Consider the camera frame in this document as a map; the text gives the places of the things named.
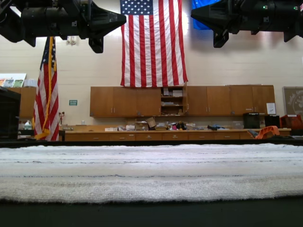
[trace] shelf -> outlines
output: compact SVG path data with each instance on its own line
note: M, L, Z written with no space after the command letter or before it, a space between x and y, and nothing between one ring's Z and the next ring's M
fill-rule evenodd
M161 98L183 98L183 96L178 96L178 97L175 97L175 96L161 96Z
M170 107L172 107L172 106L183 106L183 105L161 105L162 107L166 107L166 106L170 106Z

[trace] upper cabinet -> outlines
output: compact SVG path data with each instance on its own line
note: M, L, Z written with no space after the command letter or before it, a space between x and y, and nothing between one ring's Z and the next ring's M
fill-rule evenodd
M137 89L114 87L114 114L113 116L137 115Z
M137 115L161 115L161 88L137 89Z
M254 112L251 86L230 86L232 114L243 115Z
M90 88L90 116L108 117L114 113L114 88L91 87Z
M230 88L227 86L207 87L208 115L231 115Z
M187 114L189 116L208 115L207 87L188 86L187 87Z
M21 94L19 117L21 119L31 119L34 116L36 87L12 87L8 90Z
M275 103L274 86L253 86L254 112L267 114L267 103Z

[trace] wall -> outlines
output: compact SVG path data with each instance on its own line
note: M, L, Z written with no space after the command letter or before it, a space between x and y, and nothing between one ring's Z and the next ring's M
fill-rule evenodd
M119 12L119 0L96 0L100 7ZM277 113L284 115L283 86L303 86L303 39L283 42L282 33L250 32L230 35L221 49L213 48L212 31L192 28L190 0L183 0L183 32L188 85L270 84L275 86ZM13 44L0 36L0 73L27 73L38 78L45 38L37 38L36 48L25 42ZM56 40L59 107L65 111L65 123L122 124L124 119L93 119L89 116L91 86L119 86L121 79L121 30L105 37L103 54L95 54L88 40L75 46ZM78 106L68 106L78 99ZM206 122L207 118L193 118Z

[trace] bulletin board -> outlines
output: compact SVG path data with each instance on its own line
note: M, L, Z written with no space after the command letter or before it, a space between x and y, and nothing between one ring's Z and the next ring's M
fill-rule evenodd
M283 87L283 96L285 113L303 116L303 87Z

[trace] hanging flag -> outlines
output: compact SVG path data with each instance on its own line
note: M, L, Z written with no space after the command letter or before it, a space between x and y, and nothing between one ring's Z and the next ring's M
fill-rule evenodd
M182 0L120 0L122 81L125 87L167 87L187 82Z
M220 0L192 0L192 9L200 8L203 6L211 5L219 2ZM194 29L197 30L210 30L209 27L205 26L201 22L194 19Z
M47 141L58 140L59 118L55 37L48 37L40 65L34 104L35 138Z

